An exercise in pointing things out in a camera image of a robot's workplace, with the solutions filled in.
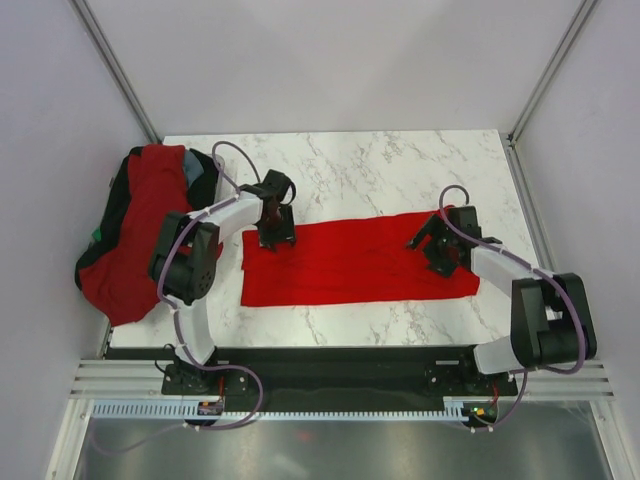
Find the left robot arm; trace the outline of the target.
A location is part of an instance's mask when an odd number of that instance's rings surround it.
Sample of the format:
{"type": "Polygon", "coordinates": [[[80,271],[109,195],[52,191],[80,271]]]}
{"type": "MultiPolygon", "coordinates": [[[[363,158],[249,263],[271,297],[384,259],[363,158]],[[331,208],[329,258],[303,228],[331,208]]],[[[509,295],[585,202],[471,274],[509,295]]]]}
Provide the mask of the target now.
{"type": "Polygon", "coordinates": [[[173,316],[174,359],[163,375],[165,395],[211,392],[219,369],[208,361],[216,352],[206,296],[213,286],[219,246],[227,237],[249,226],[257,228],[258,245],[275,252],[296,244],[291,203],[294,182],[270,170],[254,185],[235,187],[232,197],[189,213],[169,212],[151,254],[148,274],[159,300],[173,316]]]}

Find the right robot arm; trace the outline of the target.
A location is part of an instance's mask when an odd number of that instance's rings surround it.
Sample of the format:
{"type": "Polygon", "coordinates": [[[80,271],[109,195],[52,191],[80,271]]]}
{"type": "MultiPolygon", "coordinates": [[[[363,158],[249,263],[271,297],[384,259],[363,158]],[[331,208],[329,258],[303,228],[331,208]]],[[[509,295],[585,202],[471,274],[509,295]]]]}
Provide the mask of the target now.
{"type": "Polygon", "coordinates": [[[447,279],[464,270],[498,288],[511,301],[509,333],[473,348],[473,359],[458,368],[467,392],[483,392],[494,374],[539,368],[573,374],[595,357],[597,339],[584,282],[559,274],[485,237],[473,206],[432,214],[407,247],[422,251],[427,269],[447,279]]]}

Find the bright red t shirt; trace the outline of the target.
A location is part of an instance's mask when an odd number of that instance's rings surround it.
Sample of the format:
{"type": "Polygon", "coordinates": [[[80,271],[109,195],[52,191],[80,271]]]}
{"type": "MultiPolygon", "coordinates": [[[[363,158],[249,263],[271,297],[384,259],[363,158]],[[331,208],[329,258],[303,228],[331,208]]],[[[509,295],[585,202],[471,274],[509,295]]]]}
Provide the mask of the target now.
{"type": "Polygon", "coordinates": [[[465,270],[445,278],[407,243],[433,213],[403,213],[296,227],[297,243],[274,251],[242,233],[244,307],[320,306],[458,299],[477,294],[465,270]]]}

